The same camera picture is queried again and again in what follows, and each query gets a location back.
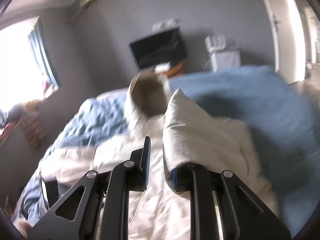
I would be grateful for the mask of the bright window with curtain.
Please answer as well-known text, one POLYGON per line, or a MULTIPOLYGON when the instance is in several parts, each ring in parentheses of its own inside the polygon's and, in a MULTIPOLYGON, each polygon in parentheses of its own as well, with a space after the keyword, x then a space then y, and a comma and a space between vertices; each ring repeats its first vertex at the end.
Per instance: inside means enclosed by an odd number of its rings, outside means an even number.
POLYGON ((39 16, 1 29, 1 109, 42 101, 59 89, 39 16))

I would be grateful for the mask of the wicker basket by window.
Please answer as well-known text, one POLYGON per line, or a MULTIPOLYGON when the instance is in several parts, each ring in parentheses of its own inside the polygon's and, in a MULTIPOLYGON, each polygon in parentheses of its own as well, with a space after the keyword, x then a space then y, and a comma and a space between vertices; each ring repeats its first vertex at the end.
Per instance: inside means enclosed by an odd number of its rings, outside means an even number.
POLYGON ((25 104, 25 112, 20 119, 25 138, 32 148, 40 147, 46 137, 46 132, 40 121, 39 112, 37 110, 38 102, 38 100, 27 102, 25 104))

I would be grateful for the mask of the blue fleece blanket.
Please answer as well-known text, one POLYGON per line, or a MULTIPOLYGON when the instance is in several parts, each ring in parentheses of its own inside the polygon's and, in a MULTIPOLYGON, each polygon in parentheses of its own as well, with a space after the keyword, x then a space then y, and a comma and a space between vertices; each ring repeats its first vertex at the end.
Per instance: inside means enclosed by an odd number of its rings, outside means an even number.
MULTIPOLYGON (((279 200, 280 218, 295 236, 319 202, 319 109, 265 66, 188 74, 169 82, 173 91, 180 88, 211 116, 248 124, 263 174, 279 200)), ((125 88, 87 99, 41 160, 59 148, 97 147, 127 133, 126 92, 125 88)), ((44 214, 37 173, 21 194, 13 220, 26 218, 35 224, 44 214)))

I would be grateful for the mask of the white wifi router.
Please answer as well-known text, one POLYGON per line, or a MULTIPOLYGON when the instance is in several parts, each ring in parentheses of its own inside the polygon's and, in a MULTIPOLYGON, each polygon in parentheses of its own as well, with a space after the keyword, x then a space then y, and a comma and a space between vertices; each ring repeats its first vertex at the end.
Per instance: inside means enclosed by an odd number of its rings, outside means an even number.
POLYGON ((222 51, 226 48, 226 40, 224 35, 207 36, 204 39, 206 50, 209 54, 222 51))

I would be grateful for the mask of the black flat screen television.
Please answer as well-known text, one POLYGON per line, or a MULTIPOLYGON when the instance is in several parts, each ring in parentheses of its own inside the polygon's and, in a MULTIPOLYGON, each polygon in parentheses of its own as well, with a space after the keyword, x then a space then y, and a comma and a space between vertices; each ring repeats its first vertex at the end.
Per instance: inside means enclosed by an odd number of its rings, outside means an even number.
POLYGON ((179 63, 187 58, 179 27, 133 41, 129 47, 139 69, 163 63, 179 63))

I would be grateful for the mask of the cream puffer hooded jacket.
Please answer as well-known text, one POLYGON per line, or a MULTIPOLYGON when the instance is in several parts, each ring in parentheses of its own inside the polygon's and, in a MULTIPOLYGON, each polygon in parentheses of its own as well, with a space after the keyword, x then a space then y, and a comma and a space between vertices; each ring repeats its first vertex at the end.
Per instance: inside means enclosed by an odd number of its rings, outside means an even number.
MULTIPOLYGON (((71 188, 88 171, 112 171, 133 151, 143 148, 145 137, 150 137, 148 185, 143 192, 129 192, 127 239, 191 239, 190 192, 175 191, 171 181, 172 171, 187 163, 216 173, 232 171, 277 216, 276 197, 261 174, 244 122, 210 116, 182 90, 171 91, 167 77, 161 74, 140 74, 132 79, 124 119, 129 121, 128 132, 114 135, 100 146, 54 150, 40 161, 40 178, 71 188)), ((24 218, 13 223, 22 239, 28 239, 35 225, 24 218)))

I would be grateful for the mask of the white bedroom door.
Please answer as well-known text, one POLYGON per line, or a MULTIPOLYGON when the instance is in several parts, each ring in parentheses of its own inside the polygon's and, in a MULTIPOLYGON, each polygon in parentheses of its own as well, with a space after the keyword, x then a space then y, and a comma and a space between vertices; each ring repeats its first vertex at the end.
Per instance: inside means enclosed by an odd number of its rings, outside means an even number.
POLYGON ((305 39, 295 0, 263 0, 271 26, 275 71, 288 84, 305 78, 305 39))

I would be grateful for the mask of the white box under television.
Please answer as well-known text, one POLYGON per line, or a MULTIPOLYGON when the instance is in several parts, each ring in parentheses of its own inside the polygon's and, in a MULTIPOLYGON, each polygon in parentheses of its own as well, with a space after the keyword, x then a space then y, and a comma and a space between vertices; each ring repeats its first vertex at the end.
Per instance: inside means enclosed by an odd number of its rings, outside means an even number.
POLYGON ((166 62, 166 63, 158 64, 154 68, 154 71, 156 73, 162 73, 162 72, 167 72, 170 68, 171 68, 171 63, 170 62, 166 62))

